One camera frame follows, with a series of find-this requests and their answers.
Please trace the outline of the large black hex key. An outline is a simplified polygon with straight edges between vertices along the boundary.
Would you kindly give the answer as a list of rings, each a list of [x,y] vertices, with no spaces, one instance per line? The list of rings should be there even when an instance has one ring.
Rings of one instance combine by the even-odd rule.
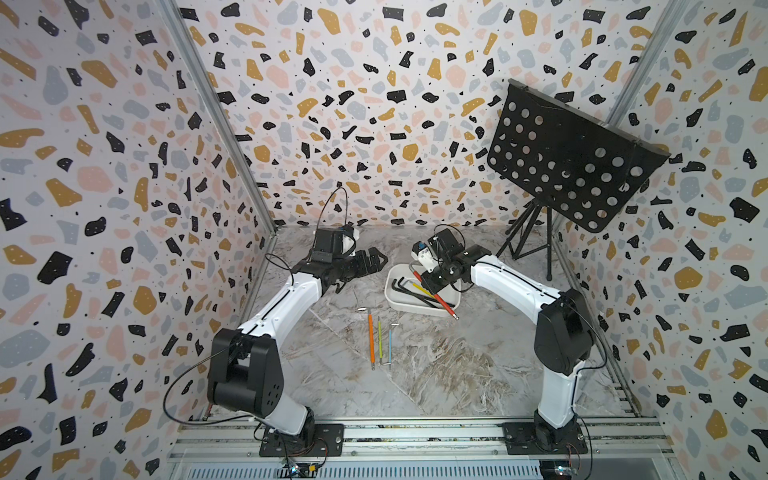
[[[403,281],[404,281],[403,278],[393,280],[391,282],[391,288],[395,292],[398,292],[398,293],[403,294],[403,295],[407,295],[409,297],[412,297],[412,298],[420,301],[421,303],[427,305],[429,308],[442,309],[442,306],[437,301],[434,301],[434,300],[431,300],[431,299],[427,298],[422,293],[416,293],[416,292],[413,292],[413,291],[409,290],[408,288],[406,288],[403,285]]]

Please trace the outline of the red sleeved hex key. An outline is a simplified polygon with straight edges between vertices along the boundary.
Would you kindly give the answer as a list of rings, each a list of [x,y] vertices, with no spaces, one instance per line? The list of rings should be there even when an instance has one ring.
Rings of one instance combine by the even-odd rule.
[[[413,275],[413,276],[415,277],[415,279],[417,280],[417,283],[418,283],[418,284],[419,284],[421,287],[423,287],[423,285],[422,285],[422,277],[421,277],[421,275],[420,275],[420,274],[419,274],[419,273],[418,273],[416,270],[412,270],[412,275]],[[447,312],[447,313],[448,313],[448,314],[449,314],[449,315],[450,315],[450,316],[451,316],[451,317],[452,317],[454,320],[456,320],[456,321],[459,321],[459,320],[460,320],[459,316],[457,315],[457,313],[456,313],[456,312],[455,312],[455,310],[454,310],[454,307],[453,307],[453,305],[451,305],[450,303],[446,302],[446,301],[445,301],[445,300],[444,300],[444,299],[443,299],[443,298],[442,298],[442,297],[441,297],[439,294],[437,294],[437,293],[430,293],[430,294],[432,294],[432,295],[434,295],[434,296],[436,297],[436,299],[437,299],[437,302],[438,302],[438,303],[439,303],[439,304],[440,304],[440,305],[443,307],[443,309],[444,309],[444,310],[445,310],[445,311],[446,311],[446,312]]]

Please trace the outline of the orange sleeved hex key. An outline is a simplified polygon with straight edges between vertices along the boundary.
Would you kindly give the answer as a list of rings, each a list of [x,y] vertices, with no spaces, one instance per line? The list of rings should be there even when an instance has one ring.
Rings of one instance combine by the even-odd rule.
[[[368,307],[359,307],[358,311],[363,314],[367,322],[368,331],[368,346],[369,346],[369,361],[371,370],[376,368],[376,350],[375,350],[375,337],[374,337],[374,322],[371,310]]]

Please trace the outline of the thin dark grey hex key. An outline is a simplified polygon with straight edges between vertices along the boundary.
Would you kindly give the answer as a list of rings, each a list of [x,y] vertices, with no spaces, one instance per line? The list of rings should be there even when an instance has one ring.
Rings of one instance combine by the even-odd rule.
[[[436,297],[434,295],[430,294],[426,289],[421,287],[417,282],[414,282],[412,280],[408,280],[408,283],[410,285],[412,285],[415,289],[417,289],[419,292],[421,292],[427,298],[429,298],[431,300],[434,300],[434,301],[437,301],[437,299],[436,299]]]

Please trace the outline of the yellow sleeved hex key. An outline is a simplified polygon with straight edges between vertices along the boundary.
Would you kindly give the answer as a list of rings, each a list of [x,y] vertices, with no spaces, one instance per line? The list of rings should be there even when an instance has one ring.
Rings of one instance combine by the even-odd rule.
[[[434,298],[432,294],[430,294],[426,289],[422,288],[420,285],[413,283],[412,286],[415,287],[420,292],[422,292],[427,297]]]

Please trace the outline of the green sleeved hex key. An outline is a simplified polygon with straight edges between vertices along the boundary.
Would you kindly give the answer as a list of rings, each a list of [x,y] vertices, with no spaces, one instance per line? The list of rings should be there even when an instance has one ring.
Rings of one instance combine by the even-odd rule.
[[[377,346],[379,364],[383,364],[383,329],[380,320],[377,320]]]

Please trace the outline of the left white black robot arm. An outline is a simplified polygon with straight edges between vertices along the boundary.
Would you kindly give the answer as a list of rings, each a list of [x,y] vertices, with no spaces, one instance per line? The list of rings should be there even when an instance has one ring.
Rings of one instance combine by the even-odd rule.
[[[314,416],[285,392],[279,347],[324,294],[381,272],[388,257],[360,249],[352,226],[319,227],[306,256],[288,269],[282,288],[249,320],[215,334],[207,398],[213,405],[251,414],[293,437],[313,435]]]

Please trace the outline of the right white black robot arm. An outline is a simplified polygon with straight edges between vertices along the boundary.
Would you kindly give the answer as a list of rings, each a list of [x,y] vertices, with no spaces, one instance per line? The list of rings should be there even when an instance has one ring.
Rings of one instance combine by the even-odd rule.
[[[422,267],[414,276],[429,293],[438,295],[458,280],[469,282],[510,303],[532,321],[536,328],[533,349],[544,377],[531,441],[547,453],[575,446],[580,434],[574,407],[578,376],[596,344],[583,295],[535,281],[483,246],[465,247],[450,230],[415,242],[411,257]]]

